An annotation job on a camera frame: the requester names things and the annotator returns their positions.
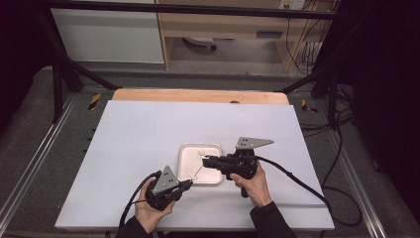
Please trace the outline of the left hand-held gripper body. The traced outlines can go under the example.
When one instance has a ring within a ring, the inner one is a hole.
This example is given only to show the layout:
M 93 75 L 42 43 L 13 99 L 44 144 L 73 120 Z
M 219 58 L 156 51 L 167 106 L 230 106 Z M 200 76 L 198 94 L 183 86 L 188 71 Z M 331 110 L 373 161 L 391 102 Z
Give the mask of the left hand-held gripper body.
M 160 172 L 146 191 L 146 201 L 152 208 L 164 211 L 173 201 L 179 200 L 184 187 L 169 166 Z

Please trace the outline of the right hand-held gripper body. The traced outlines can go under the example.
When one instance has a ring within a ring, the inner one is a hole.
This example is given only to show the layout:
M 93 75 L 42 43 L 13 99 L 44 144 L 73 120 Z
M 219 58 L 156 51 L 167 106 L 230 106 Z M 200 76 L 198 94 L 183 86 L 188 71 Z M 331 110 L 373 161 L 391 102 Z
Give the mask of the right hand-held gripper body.
M 231 174 L 236 174 L 244 179 L 252 179 L 257 172 L 257 156 L 255 148 L 272 144 L 273 140 L 240 137 L 233 154 L 221 156 L 216 161 L 216 169 L 227 180 L 232 180 Z

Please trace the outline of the white square tray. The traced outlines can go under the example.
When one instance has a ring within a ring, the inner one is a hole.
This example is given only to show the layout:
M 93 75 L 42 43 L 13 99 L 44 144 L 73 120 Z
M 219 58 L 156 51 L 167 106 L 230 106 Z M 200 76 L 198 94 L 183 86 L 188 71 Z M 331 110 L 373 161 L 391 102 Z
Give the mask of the white square tray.
M 221 156 L 222 148 L 217 144 L 188 143 L 180 147 L 178 155 L 177 177 L 180 180 L 191 179 L 203 165 L 202 157 L 198 150 L 203 149 L 205 155 Z M 203 168 L 198 175 L 198 181 L 194 184 L 214 185 L 222 180 L 222 174 L 215 169 Z

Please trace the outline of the person's left hand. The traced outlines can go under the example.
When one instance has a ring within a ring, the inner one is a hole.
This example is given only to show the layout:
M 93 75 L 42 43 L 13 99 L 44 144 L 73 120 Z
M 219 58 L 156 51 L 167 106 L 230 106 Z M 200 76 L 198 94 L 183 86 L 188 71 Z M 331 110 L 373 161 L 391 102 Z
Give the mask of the person's left hand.
M 159 211 L 152 208 L 146 202 L 146 191 L 150 183 L 154 181 L 153 178 L 149 178 L 140 190 L 140 195 L 135 204 L 135 217 L 145 229 L 145 231 L 150 234 L 158 226 L 159 222 L 167 215 L 172 213 L 175 202 L 170 203 L 165 210 Z

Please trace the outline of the person's right hand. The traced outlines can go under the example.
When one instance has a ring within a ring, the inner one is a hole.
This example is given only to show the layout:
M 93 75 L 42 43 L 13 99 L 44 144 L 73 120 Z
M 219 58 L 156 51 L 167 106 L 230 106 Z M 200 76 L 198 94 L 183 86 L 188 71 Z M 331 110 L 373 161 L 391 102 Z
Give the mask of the person's right hand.
M 248 193 L 254 207 L 264 207 L 272 203 L 265 172 L 260 163 L 258 163 L 257 171 L 253 178 L 245 179 L 237 174 L 230 174 L 230 178 L 235 183 L 235 186 L 243 188 Z

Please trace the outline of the wooden table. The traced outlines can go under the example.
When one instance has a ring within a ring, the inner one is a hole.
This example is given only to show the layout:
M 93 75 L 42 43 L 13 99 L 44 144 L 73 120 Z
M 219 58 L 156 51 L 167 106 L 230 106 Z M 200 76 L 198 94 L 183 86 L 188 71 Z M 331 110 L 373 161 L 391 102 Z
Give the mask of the wooden table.
M 115 91 L 112 99 L 124 101 L 289 104 L 284 93 L 235 90 L 120 88 Z

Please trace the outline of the yellow black tape strip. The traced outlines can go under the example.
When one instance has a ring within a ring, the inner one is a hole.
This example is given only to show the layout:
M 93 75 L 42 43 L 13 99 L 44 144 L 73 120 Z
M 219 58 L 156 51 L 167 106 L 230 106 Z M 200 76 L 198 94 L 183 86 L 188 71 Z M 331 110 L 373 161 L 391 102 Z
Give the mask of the yellow black tape strip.
M 305 99 L 301 99 L 301 109 L 303 111 L 309 111 L 311 113 L 318 113 L 318 110 L 316 108 L 311 108 L 308 106 Z
M 88 110 L 94 110 L 99 99 L 101 97 L 101 93 L 95 93 L 89 103 Z

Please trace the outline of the office chair base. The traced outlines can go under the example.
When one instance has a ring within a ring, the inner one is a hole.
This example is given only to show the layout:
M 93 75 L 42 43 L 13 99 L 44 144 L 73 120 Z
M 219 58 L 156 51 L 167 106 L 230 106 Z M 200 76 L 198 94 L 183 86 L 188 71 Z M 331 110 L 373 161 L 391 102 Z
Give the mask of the office chair base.
M 211 38 L 185 38 L 185 41 L 200 47 L 208 47 L 211 51 L 216 51 L 217 46 Z

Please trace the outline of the light wooden desk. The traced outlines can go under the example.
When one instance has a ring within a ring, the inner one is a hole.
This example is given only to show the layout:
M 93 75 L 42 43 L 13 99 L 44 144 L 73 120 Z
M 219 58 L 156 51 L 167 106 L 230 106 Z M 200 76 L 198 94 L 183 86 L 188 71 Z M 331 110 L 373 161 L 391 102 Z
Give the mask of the light wooden desk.
M 158 4 L 221 7 L 279 8 L 280 0 L 155 0 Z M 339 0 L 305 0 L 298 11 L 335 12 Z M 165 14 L 157 15 L 164 63 L 170 65 L 176 38 L 261 39 L 274 42 L 283 70 L 291 71 L 305 43 L 321 43 L 329 30 L 325 20 L 275 19 L 241 16 Z

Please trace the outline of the white cabinet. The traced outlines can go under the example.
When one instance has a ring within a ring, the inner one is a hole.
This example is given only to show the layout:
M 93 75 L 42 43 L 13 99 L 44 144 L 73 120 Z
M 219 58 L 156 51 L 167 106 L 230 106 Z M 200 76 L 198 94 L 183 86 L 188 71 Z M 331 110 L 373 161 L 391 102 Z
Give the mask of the white cabinet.
M 64 9 L 52 14 L 73 60 L 164 62 L 156 14 Z

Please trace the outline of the white power strip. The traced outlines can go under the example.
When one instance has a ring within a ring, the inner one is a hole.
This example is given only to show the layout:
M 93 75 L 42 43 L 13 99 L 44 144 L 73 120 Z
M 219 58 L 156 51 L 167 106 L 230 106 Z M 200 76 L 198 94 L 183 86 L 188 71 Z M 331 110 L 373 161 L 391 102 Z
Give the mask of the white power strip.
M 305 0 L 280 0 L 279 8 L 284 10 L 301 10 Z

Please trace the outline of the aluminium rail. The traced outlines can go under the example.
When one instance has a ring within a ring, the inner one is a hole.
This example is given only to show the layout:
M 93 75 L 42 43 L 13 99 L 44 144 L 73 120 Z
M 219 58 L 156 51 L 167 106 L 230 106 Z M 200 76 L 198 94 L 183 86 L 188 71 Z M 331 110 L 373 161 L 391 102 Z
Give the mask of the aluminium rail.
M 337 131 L 330 131 L 329 135 L 338 151 L 339 163 L 341 164 L 342 171 L 349 184 L 354 199 L 361 209 L 363 219 L 370 237 L 386 238 L 386 232 L 374 210 L 374 207 L 368 197 L 368 193 L 365 190 L 365 187 L 363 186 L 362 181 L 356 172 L 356 169 L 352 165 L 344 145 L 341 144 L 342 140 L 340 139 L 339 133 Z
M 23 200 L 26 192 L 28 191 L 34 177 L 41 168 L 46 156 L 48 155 L 57 135 L 59 134 L 62 126 L 66 122 L 68 115 L 70 114 L 76 99 L 79 97 L 78 93 L 72 93 L 66 99 L 63 112 L 58 117 L 57 121 L 52 123 L 43 137 L 41 143 L 37 147 L 37 150 L 31 157 L 28 165 L 20 176 L 17 184 L 13 188 L 12 192 L 8 196 L 6 202 L 0 209 L 0 236 L 5 232 L 7 226 L 12 220 L 16 210 L 18 209 L 21 201 Z

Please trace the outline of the black metal frame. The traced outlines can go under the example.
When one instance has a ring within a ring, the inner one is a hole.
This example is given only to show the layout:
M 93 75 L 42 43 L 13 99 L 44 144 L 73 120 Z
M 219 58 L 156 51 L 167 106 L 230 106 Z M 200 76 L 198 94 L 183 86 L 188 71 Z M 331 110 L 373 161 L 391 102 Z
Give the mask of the black metal frame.
M 75 1 L 75 0 L 35 0 L 31 11 L 38 21 L 41 29 L 48 38 L 52 47 L 53 70 L 53 94 L 54 94 L 54 118 L 57 121 L 62 113 L 61 79 L 71 91 L 80 91 L 83 88 L 78 71 L 104 86 L 107 89 L 119 89 L 118 85 L 106 81 L 84 66 L 71 59 L 57 33 L 47 20 L 46 12 L 50 8 L 70 10 L 93 10 L 93 11 L 116 11 L 116 12 L 145 12 L 165 14 L 195 14 L 195 15 L 221 15 L 241 16 L 258 18 L 285 18 L 285 19 L 317 19 L 335 20 L 341 17 L 334 12 L 298 11 L 298 10 L 268 10 L 262 8 L 221 7 L 221 6 L 198 6 L 198 5 L 173 5 L 173 4 L 148 4 L 148 3 L 124 3 L 124 2 L 99 2 L 99 1 Z

